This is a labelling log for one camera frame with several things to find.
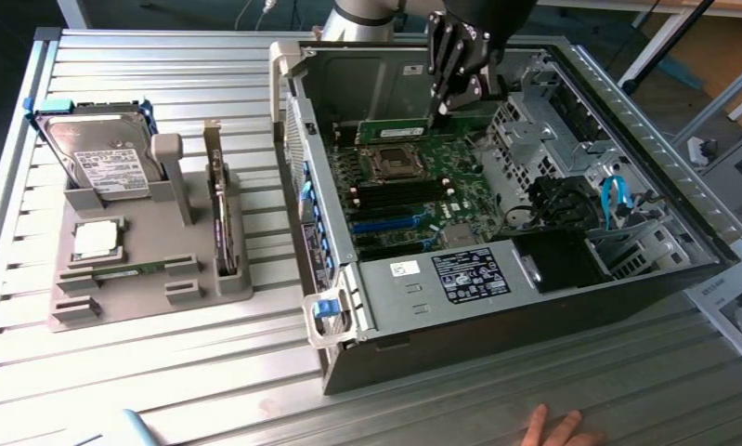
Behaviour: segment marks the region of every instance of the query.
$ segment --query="human hand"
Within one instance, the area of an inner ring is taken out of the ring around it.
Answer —
[[[546,406],[539,404],[530,414],[530,426],[523,434],[521,446],[597,446],[605,441],[605,434],[601,432],[582,433],[571,436],[574,429],[582,421],[579,411],[570,411],[553,429],[549,437],[541,443],[541,430],[546,420]]]

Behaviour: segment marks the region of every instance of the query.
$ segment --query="aluminum table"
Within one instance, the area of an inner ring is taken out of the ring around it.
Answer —
[[[507,445],[539,402],[615,445],[742,444],[742,358],[679,295],[629,320],[345,394],[321,395],[273,152],[267,46],[295,33],[38,33],[20,99],[146,97],[204,165],[220,118],[255,295],[52,334],[64,174],[16,105],[0,164],[0,444],[46,444],[133,409],[165,443]]]

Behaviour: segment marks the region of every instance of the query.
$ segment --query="power supply label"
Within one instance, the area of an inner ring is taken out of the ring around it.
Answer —
[[[431,262],[453,304],[510,293],[489,248],[435,256]]]

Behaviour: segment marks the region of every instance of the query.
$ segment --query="warning label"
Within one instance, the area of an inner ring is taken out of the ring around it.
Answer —
[[[453,304],[510,293],[489,248],[435,256],[431,261]]]
[[[148,188],[148,177],[134,149],[77,151],[76,161],[97,193]]]

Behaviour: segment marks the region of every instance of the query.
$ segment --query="blue cable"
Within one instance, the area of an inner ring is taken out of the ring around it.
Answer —
[[[618,194],[615,195],[615,206],[618,203],[623,203],[629,209],[634,207],[631,202],[631,197],[629,197],[629,186],[623,178],[619,175],[613,175],[605,178],[602,182],[602,213],[605,214],[605,230],[610,230],[610,188],[613,183],[615,183],[615,189]]]

